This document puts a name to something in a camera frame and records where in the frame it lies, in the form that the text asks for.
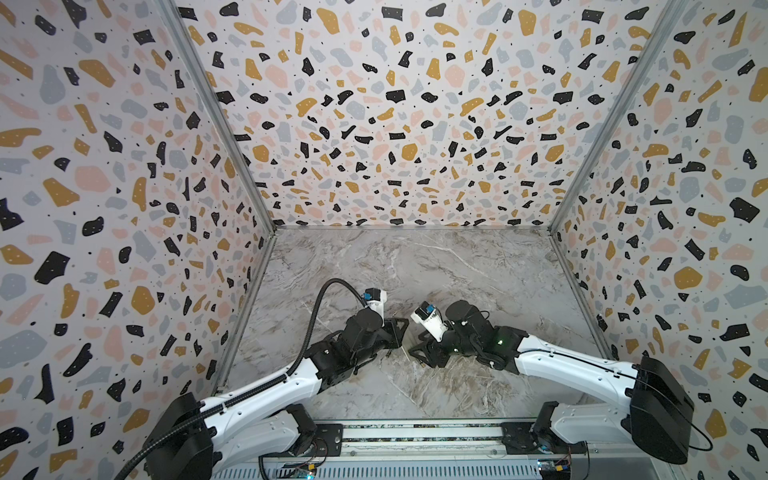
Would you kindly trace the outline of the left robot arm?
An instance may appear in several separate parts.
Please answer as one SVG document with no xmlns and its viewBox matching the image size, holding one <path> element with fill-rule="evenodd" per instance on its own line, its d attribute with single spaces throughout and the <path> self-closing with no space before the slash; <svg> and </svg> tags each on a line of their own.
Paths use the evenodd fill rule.
<svg viewBox="0 0 768 480">
<path fill-rule="evenodd" d="M 343 329 L 319 341 L 312 335 L 327 290 L 347 289 L 359 310 Z M 300 455 L 313 446 L 316 423 L 305 402 L 357 374 L 382 350 L 401 347 L 406 318 L 384 314 L 385 291 L 358 292 L 340 278 L 320 288 L 296 359 L 245 387 L 198 400 L 187 393 L 166 409 L 142 448 L 118 471 L 144 470 L 152 479 L 210 479 L 245 460 Z"/>
</svg>

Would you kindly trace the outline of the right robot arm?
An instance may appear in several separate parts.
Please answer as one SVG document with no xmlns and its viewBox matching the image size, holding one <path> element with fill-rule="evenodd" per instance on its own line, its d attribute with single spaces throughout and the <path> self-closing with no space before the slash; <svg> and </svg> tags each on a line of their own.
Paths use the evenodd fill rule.
<svg viewBox="0 0 768 480">
<path fill-rule="evenodd" d="M 430 368 L 452 356 L 473 358 L 496 371 L 546 379 L 595 398 L 592 405 L 543 403 L 531 423 L 506 422 L 502 442 L 509 453 L 586 453 L 591 444 L 633 445 L 673 465 L 687 462 L 692 434 L 712 439 L 693 422 L 694 403 L 666 365 L 644 357 L 638 363 L 593 357 L 556 346 L 524 330 L 494 326 L 487 312 L 465 300 L 445 312 L 424 302 L 410 316 L 423 327 L 410 355 Z"/>
</svg>

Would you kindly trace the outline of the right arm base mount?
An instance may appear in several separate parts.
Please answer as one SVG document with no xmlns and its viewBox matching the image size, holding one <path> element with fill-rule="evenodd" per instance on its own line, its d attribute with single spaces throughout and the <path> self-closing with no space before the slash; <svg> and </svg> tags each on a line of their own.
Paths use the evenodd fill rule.
<svg viewBox="0 0 768 480">
<path fill-rule="evenodd" d="M 557 436 L 552 429 L 552 416 L 559 405 L 556 401 L 545 402 L 534 421 L 508 421 L 500 424 L 501 442 L 506 453 L 512 454 L 584 454 L 585 442 L 570 443 Z"/>
</svg>

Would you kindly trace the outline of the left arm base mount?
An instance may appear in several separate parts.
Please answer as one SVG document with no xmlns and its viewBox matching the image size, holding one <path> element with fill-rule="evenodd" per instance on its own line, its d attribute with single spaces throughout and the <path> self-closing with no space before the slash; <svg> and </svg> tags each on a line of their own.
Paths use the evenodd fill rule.
<svg viewBox="0 0 768 480">
<path fill-rule="evenodd" d="M 343 439 L 344 425 L 342 423 L 319 423 L 308 432 L 301 433 L 288 450 L 288 454 L 296 458 L 307 455 L 320 459 L 339 457 Z"/>
</svg>

